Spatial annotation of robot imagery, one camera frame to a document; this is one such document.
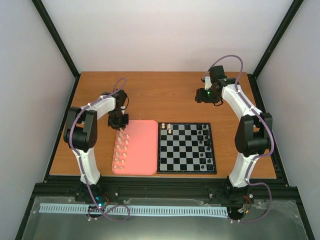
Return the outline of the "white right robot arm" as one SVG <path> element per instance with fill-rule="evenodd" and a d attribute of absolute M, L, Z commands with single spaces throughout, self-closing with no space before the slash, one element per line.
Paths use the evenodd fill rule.
<path fill-rule="evenodd" d="M 265 151 L 274 149 L 272 116 L 263 113 L 249 100 L 235 78 L 202 78 L 204 87 L 196 90 L 197 103 L 221 106 L 227 102 L 239 120 L 234 138 L 238 152 L 232 172 L 225 184 L 225 198 L 236 201 L 245 193 L 257 161 Z"/>

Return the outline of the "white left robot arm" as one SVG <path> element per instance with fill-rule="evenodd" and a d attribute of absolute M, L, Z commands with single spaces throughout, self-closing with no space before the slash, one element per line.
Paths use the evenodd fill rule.
<path fill-rule="evenodd" d="M 101 174 L 94 153 L 98 139 L 98 120 L 108 115 L 109 127 L 117 131 L 124 130 L 129 123 L 129 115 L 125 113 L 124 106 L 127 99 L 128 95 L 124 90 L 105 92 L 94 102 L 82 107 L 71 107 L 67 113 L 63 140 L 77 159 L 80 181 L 90 185 L 86 195 L 95 202 L 104 195 L 104 188 L 97 184 Z"/>

